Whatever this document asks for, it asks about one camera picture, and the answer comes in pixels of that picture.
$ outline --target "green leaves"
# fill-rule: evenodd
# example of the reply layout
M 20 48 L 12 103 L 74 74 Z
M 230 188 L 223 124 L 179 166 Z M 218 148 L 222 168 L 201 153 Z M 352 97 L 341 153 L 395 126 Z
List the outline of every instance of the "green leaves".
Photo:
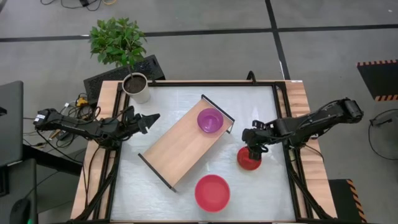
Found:
M 137 22 L 129 18 L 108 21 L 97 21 L 98 27 L 90 31 L 91 55 L 98 54 L 98 61 L 104 64 L 115 63 L 116 66 L 131 65 L 144 59 L 146 50 L 141 39 L 145 39 Z

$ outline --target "purple bowl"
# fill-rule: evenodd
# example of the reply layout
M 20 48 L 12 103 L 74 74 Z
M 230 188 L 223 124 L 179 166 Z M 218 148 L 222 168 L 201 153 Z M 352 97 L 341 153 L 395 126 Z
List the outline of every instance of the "purple bowl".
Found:
M 215 133 L 224 123 L 223 115 L 216 109 L 207 108 L 198 115 L 198 125 L 206 133 Z

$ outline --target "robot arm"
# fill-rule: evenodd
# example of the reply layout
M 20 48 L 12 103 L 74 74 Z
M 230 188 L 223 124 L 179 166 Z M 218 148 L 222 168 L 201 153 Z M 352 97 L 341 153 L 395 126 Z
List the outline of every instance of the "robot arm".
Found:
M 146 134 L 146 128 L 150 128 L 160 117 L 160 114 L 149 116 L 135 114 L 134 107 L 129 106 L 121 114 L 125 113 L 125 120 L 117 118 L 105 118 L 91 121 L 82 121 L 69 116 L 64 116 L 55 109 L 44 109 L 38 112 L 33 124 L 36 130 L 64 130 L 72 134 L 96 141 L 105 149 L 116 149 L 121 141 L 129 139 L 133 134 L 141 132 Z
M 255 128 L 245 129 L 242 140 L 248 145 L 249 157 L 259 160 L 261 153 L 268 151 L 266 144 L 285 142 L 290 147 L 302 147 L 311 136 L 319 137 L 338 123 L 357 123 L 362 117 L 356 102 L 345 98 L 298 118 L 281 118 L 266 124 L 253 121 Z

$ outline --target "wooden tray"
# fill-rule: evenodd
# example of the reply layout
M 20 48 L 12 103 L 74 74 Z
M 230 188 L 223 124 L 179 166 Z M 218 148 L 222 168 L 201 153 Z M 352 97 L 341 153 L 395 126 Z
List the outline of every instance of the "wooden tray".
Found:
M 199 113 L 214 108 L 223 114 L 223 126 L 217 132 L 203 132 L 197 123 Z M 206 96 L 177 121 L 150 149 L 138 156 L 173 191 L 174 185 L 232 127 L 234 119 Z

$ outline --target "soil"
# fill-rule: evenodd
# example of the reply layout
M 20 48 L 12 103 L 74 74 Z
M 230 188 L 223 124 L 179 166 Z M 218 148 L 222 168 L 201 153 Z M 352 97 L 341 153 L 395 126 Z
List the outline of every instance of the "soil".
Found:
M 133 77 L 126 80 L 124 83 L 124 89 L 129 93 L 139 93 L 141 90 L 145 88 L 147 81 L 145 78 L 134 75 Z

